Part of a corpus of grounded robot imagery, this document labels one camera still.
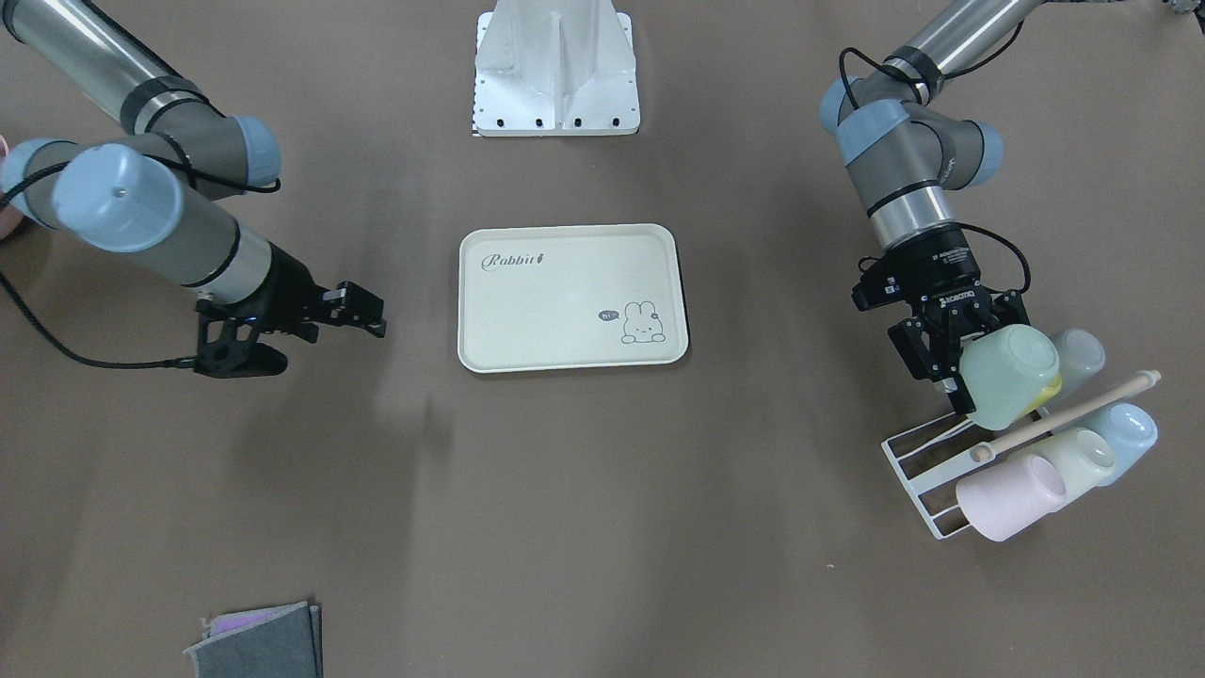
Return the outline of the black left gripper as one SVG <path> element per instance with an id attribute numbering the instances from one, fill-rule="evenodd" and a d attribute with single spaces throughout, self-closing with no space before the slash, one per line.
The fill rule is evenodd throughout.
<path id="1" fill-rule="evenodd" d="M 976 412 L 959 366 L 962 340 L 1030 323 L 1019 289 L 994 291 L 982 283 L 966 231 L 986 234 L 956 220 L 878 258 L 878 303 L 903 300 L 911 309 L 907 320 L 888 330 L 888 340 L 909 375 L 941 385 L 956 413 Z"/>

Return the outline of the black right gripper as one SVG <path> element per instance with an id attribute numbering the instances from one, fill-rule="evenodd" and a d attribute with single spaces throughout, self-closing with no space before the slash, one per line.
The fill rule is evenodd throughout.
<path id="1" fill-rule="evenodd" d="M 358 328 L 383 338 L 382 299 L 353 282 L 341 282 L 335 289 L 335 318 L 324 300 L 327 287 L 315 283 L 308 269 L 280 246 L 271 244 L 270 253 L 266 278 L 253 295 L 225 306 L 228 318 L 249 320 L 259 334 L 290 334 L 305 342 L 318 338 L 321 325 Z"/>

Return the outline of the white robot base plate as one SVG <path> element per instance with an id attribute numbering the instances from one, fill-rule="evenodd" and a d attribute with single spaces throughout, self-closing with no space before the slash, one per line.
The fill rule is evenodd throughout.
<path id="1" fill-rule="evenodd" d="M 633 23 L 611 1 L 499 1 L 476 22 L 480 137 L 602 137 L 641 125 Z"/>

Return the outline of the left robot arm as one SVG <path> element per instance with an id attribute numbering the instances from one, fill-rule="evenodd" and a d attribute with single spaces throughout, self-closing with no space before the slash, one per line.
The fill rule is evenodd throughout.
<path id="1" fill-rule="evenodd" d="M 956 1 L 913 39 L 853 78 L 840 69 L 819 107 L 844 169 L 881 244 L 860 261 L 852 291 L 862 312 L 907 303 L 888 338 L 917 381 L 972 413 L 959 361 L 970 340 L 1028 322 L 1023 289 L 984 285 L 951 190 L 983 184 L 1003 164 L 1000 134 L 984 120 L 956 120 L 931 108 L 947 82 L 975 72 L 1019 35 L 1034 1 Z"/>

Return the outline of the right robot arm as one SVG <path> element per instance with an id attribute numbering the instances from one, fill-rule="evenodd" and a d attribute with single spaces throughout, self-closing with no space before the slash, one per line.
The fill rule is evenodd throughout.
<path id="1" fill-rule="evenodd" d="M 261 120 L 222 113 L 92 1 L 5 1 L 2 22 L 124 130 L 106 143 L 16 146 L 2 188 L 14 191 L 23 216 L 195 293 L 201 320 L 233 334 L 306 342 L 319 325 L 386 334 L 380 297 L 349 282 L 315 283 L 301 263 L 218 205 L 280 187 L 280 145 Z"/>

